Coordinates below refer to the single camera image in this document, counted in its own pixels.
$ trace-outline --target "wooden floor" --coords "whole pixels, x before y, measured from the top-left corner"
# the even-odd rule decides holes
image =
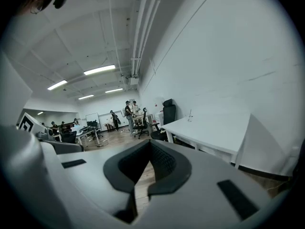
[[[96,140],[93,140],[92,137],[88,137],[87,138],[88,147],[84,147],[85,151],[103,149],[104,147],[116,147],[122,144],[133,142],[134,140],[138,140],[138,136],[135,138],[133,135],[132,136],[130,135],[128,131],[128,127],[121,127],[119,131],[114,130],[111,132],[102,132],[102,135],[103,137],[100,137],[99,141],[101,144],[108,143],[107,145],[102,147],[97,147]],[[145,140],[145,139],[150,139],[150,136],[142,135],[141,140]],[[278,194],[277,192],[278,186],[283,183],[282,181],[267,179],[246,172],[244,173],[253,180],[255,180],[256,182],[258,182],[264,189],[266,189],[272,198]],[[139,179],[138,183],[135,186],[135,198],[136,198],[136,205],[139,214],[143,213],[145,208],[148,206],[149,200],[147,197],[147,188],[149,185],[153,184],[154,182],[155,182],[154,170],[153,170],[153,166],[149,162],[141,178]]]

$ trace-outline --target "black rubber pad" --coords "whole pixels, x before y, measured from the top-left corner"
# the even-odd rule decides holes
[[[218,182],[217,185],[242,220],[247,219],[258,211],[258,208],[242,193],[242,191],[232,181],[221,181]]]
[[[73,166],[79,166],[84,163],[86,163],[86,161],[84,161],[83,159],[78,159],[78,160],[73,160],[73,161],[69,161],[69,162],[64,162],[61,165],[66,169],[66,168],[70,168]]]

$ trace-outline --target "fluorescent ceiling light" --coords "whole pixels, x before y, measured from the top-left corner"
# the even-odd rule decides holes
[[[84,74],[89,75],[89,74],[94,74],[94,73],[97,73],[97,72],[107,71],[107,70],[112,70],[112,69],[115,69],[114,65],[109,65],[109,66],[100,67],[100,68],[97,68],[97,69],[94,69],[94,70],[85,71]]]
[[[50,86],[50,87],[48,88],[48,90],[53,90],[54,88],[59,87],[59,86],[61,86],[61,85],[64,85],[64,84],[66,84],[66,83],[67,83],[67,81],[63,80],[63,81],[61,81],[61,82],[56,83],[56,84],[53,85],[53,86]]]
[[[85,97],[80,97],[79,100],[87,98],[87,97],[93,97],[94,95],[89,95],[89,96],[85,96]]]
[[[119,91],[119,90],[123,90],[123,88],[106,91],[106,93],[111,93],[111,92],[115,92],[115,91]]]

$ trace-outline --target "backpack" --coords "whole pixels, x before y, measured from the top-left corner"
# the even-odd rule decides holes
[[[126,110],[125,110],[125,109],[122,109],[122,110],[121,110],[121,114],[122,114],[123,117],[126,117],[126,116],[127,116]]]

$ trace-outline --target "white pipe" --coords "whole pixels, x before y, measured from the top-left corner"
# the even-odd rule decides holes
[[[149,19],[151,17],[151,13],[152,13],[152,10],[153,10],[153,7],[154,7],[155,3],[156,3],[156,0],[151,0],[151,2],[149,4],[149,7],[148,7],[148,10],[147,10],[147,13],[146,13],[146,16],[145,16],[145,21],[144,21],[144,25],[143,25],[143,29],[142,29],[142,34],[141,34],[140,46],[139,46],[139,50],[138,50],[138,58],[140,58],[141,53],[142,53],[144,36],[146,34],[148,22],[149,22]],[[135,67],[135,72],[136,73],[138,72],[138,70],[137,70],[138,67],[139,67],[139,60],[138,60],[138,62],[136,62],[136,67]]]
[[[143,17],[143,12],[144,12],[146,1],[147,0],[141,0],[141,3],[140,3],[140,10],[139,10],[139,15],[138,15],[138,19],[137,19],[136,28],[135,28],[135,35],[134,35],[134,42],[133,42],[133,52],[132,52],[133,58],[135,58],[135,51],[137,49],[139,31],[140,31],[140,27],[141,27],[141,22],[142,22],[142,17]],[[132,60],[132,75],[134,75],[134,60]]]
[[[119,68],[120,68],[120,72],[121,72],[121,77],[122,77],[122,81],[123,81],[123,84],[124,84],[124,90],[126,90],[125,81],[124,81],[123,73],[122,73],[122,70],[121,70],[121,64],[120,64],[120,60],[119,60],[118,48],[117,48],[116,42],[115,42],[113,22],[112,22],[112,12],[111,12],[111,0],[109,0],[109,13],[110,13],[110,23],[111,23],[114,47],[115,47],[115,52],[116,52],[116,58],[117,58],[118,64],[119,64]]]
[[[149,26],[148,26],[148,29],[147,29],[147,33],[145,35],[145,40],[144,40],[144,44],[143,44],[143,48],[141,50],[141,55],[140,55],[140,60],[137,62],[137,72],[136,72],[136,75],[138,75],[139,73],[139,68],[140,68],[140,64],[141,64],[141,60],[142,60],[142,56],[143,56],[143,52],[144,52],[144,49],[145,49],[145,46],[146,46],[146,43],[147,43],[147,39],[148,39],[148,35],[149,35],[149,32],[151,30],[151,27],[152,27],[152,23],[153,23],[153,19],[156,15],[156,12],[158,10],[158,7],[159,7],[159,4],[160,4],[161,0],[157,0],[157,3],[156,3],[156,6],[154,7],[154,10],[153,10],[153,13],[152,13],[152,17],[151,17],[151,20],[150,20],[150,23],[149,23]]]

